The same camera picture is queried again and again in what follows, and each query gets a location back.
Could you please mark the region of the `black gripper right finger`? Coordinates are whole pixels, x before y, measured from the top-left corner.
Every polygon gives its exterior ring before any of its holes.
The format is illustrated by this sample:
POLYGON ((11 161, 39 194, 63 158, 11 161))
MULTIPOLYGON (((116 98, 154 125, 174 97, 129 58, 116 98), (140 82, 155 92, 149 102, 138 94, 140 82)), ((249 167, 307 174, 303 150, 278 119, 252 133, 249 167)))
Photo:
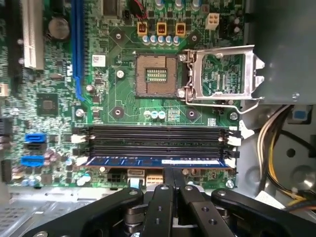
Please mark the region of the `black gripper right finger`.
POLYGON ((228 189, 209 199, 174 169, 174 185, 201 237, 314 237, 315 223, 228 189))

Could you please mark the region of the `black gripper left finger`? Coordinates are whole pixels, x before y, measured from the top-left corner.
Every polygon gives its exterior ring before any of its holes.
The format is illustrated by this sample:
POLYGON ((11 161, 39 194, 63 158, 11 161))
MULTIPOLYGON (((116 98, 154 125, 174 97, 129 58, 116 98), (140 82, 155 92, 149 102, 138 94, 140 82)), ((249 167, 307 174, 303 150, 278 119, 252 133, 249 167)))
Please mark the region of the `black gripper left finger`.
POLYGON ((27 237, 170 237, 174 170, 153 191, 125 188, 25 233, 27 237))

